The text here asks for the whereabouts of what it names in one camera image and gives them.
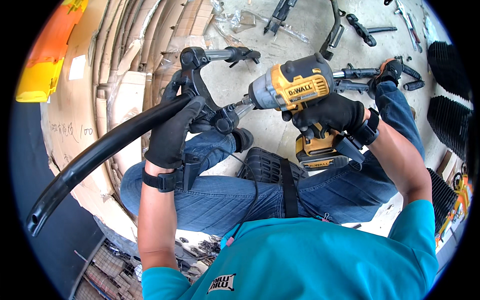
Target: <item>black rubber mat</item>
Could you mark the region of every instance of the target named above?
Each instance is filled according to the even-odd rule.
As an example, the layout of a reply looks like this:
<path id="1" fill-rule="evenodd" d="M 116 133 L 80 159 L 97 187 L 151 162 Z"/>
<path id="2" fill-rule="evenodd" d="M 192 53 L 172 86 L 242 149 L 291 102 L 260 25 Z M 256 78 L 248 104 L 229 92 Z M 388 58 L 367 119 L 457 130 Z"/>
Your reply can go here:
<path id="1" fill-rule="evenodd" d="M 432 203 L 435 213 L 435 235 L 440 231 L 458 198 L 457 193 L 432 169 L 427 168 L 432 179 Z"/>
<path id="2" fill-rule="evenodd" d="M 453 45 L 435 41 L 428 47 L 428 64 L 435 80 L 447 92 L 471 101 L 473 99 L 465 68 Z"/>
<path id="3" fill-rule="evenodd" d="M 253 147 L 248 151 L 244 160 L 252 168 L 253 174 L 246 166 L 242 165 L 237 177 L 253 180 L 253 176 L 255 176 L 255 179 L 260 182 L 282 183 L 282 172 L 280 171 L 280 160 L 282 159 L 283 157 L 275 153 Z M 302 178 L 308 177 L 307 172 L 303 172 L 299 166 L 292 162 L 290 162 L 290 168 L 292 169 L 293 180 L 298 180 L 302 173 Z"/>
<path id="4" fill-rule="evenodd" d="M 471 110 L 444 96 L 430 99 L 427 120 L 440 142 L 466 161 L 468 119 Z"/>

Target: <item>footrest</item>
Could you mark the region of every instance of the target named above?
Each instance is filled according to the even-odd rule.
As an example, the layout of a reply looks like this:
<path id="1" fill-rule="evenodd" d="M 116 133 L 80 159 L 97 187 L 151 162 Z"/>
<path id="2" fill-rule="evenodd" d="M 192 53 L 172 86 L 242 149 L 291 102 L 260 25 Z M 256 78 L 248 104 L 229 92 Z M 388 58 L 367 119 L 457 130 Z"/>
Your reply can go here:
<path id="1" fill-rule="evenodd" d="M 255 176 L 255 179 L 259 182 L 282 183 L 282 172 L 280 170 L 280 160 L 282 159 L 284 158 L 275 153 L 268 152 L 260 147 L 253 147 L 248 151 L 244 160 L 252 168 L 253 174 L 245 165 L 242 165 L 237 177 L 253 180 Z M 302 173 L 302 178 L 308 178 L 308 173 L 303 172 L 296 164 L 290 162 L 290 168 L 292 169 L 293 180 L 298 180 Z"/>

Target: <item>black glove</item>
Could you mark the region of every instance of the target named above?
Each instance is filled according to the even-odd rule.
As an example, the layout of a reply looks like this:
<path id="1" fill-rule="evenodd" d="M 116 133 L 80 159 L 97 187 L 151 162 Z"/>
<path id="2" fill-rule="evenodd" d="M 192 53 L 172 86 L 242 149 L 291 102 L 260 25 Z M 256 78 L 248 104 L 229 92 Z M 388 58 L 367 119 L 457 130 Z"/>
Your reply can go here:
<path id="1" fill-rule="evenodd" d="M 314 137 L 316 127 L 313 124 L 319 123 L 323 129 L 317 138 L 324 138 L 324 132 L 330 129 L 338 132 L 346 130 L 352 134 L 362 125 L 364 112 L 364 106 L 360 101 L 352 101 L 333 93 L 320 100 L 318 104 L 293 115 L 292 122 L 307 139 Z M 283 119 L 288 119 L 288 114 L 282 113 Z"/>
<path id="2" fill-rule="evenodd" d="M 205 98 L 197 96 L 173 118 L 153 128 L 145 158 L 154 165 L 165 169 L 180 167 L 189 126 L 202 111 L 204 105 Z"/>
<path id="3" fill-rule="evenodd" d="M 180 86 L 176 85 L 175 82 L 177 82 L 180 79 L 180 77 L 181 77 L 181 70 L 178 70 L 173 74 L 171 81 L 167 84 L 167 86 L 163 90 L 161 102 L 170 102 L 177 96 Z M 191 133 L 199 133 L 199 132 L 204 132 L 210 129 L 212 129 L 212 126 L 207 120 L 198 120 L 190 125 L 189 131 Z"/>

